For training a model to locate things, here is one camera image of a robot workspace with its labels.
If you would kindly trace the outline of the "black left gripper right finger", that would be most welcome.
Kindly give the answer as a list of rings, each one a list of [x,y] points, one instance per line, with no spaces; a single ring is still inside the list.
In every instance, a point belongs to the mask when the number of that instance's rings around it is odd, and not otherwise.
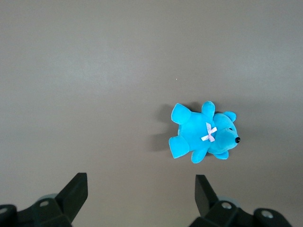
[[[191,227],[291,227],[279,212],[258,208],[253,214],[245,212],[234,203],[220,200],[205,175],[196,175],[195,202],[200,216]]]

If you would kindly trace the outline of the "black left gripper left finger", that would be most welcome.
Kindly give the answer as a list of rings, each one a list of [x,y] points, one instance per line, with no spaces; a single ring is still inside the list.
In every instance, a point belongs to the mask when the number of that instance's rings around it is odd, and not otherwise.
[[[77,173],[53,198],[36,201],[18,211],[13,204],[0,206],[2,227],[71,227],[72,222],[88,198],[86,173]]]

